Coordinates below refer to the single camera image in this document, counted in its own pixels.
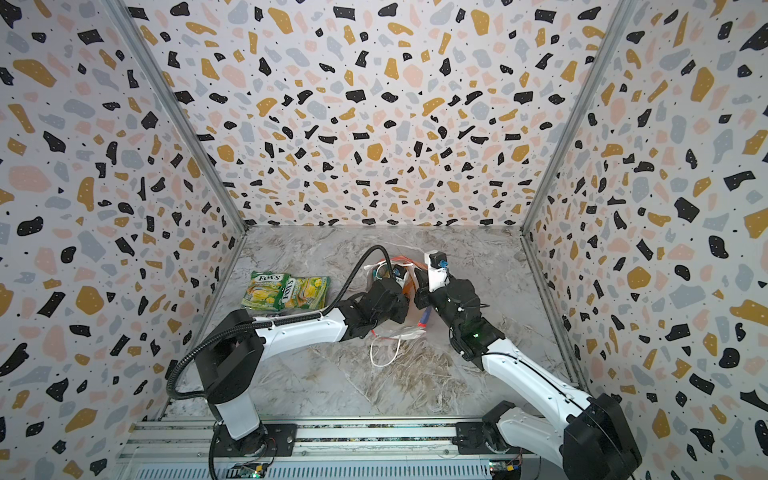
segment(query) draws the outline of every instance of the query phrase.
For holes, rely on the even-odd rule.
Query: green snack bag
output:
[[[280,299],[288,278],[287,273],[252,272],[250,285],[240,303],[254,310],[281,310]]]
[[[318,310],[326,305],[328,276],[292,276],[286,283],[281,303],[286,308]]]

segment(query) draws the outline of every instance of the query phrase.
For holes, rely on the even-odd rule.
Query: robotic arm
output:
[[[392,278],[373,283],[370,291],[340,300],[369,249],[358,262],[339,296],[318,313],[279,319],[251,318],[236,310],[169,375],[171,398],[203,396],[220,424],[221,442],[233,456],[265,447],[266,426],[248,395],[262,359],[315,343],[364,338],[381,322],[405,320],[409,300]],[[570,480],[625,480],[641,463],[641,455],[621,408],[605,394],[593,399],[541,368],[491,325],[480,313],[480,299],[469,280],[454,278],[444,253],[425,255],[428,271],[417,269],[419,288],[414,304],[433,307],[449,327],[451,346],[464,360],[498,377],[520,392],[545,419],[502,402],[483,417],[482,442],[491,452],[522,447],[562,466]],[[203,391],[179,393],[175,382],[195,359]],[[459,446],[468,439],[457,437]]]

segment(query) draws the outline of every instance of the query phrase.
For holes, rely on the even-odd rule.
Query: gray marble floor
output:
[[[381,243],[391,257],[423,259],[423,252],[448,254],[451,273],[471,280],[484,316],[533,360],[568,379],[544,307],[521,247],[518,229],[472,227],[257,227],[216,305],[206,333],[240,308],[252,270],[288,272],[332,279],[329,299],[370,246]],[[372,254],[372,263],[381,259]],[[361,273],[349,294],[365,289]],[[403,342],[397,359],[376,368],[369,359],[371,336],[318,344],[259,364],[250,395],[265,415],[482,415],[501,400],[523,406],[513,389],[476,369],[453,351],[448,328],[433,313],[427,333]],[[391,358],[395,341],[380,339],[374,358]],[[179,390],[199,389],[194,364]],[[172,402],[168,416],[210,415],[202,399]]]

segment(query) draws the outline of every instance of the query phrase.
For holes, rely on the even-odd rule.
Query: terrazzo wall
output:
[[[0,478],[107,478],[235,230],[100,3],[0,15]]]
[[[130,0],[249,224],[519,223],[614,0]]]
[[[767,7],[638,2],[531,235],[638,478],[768,478]]]

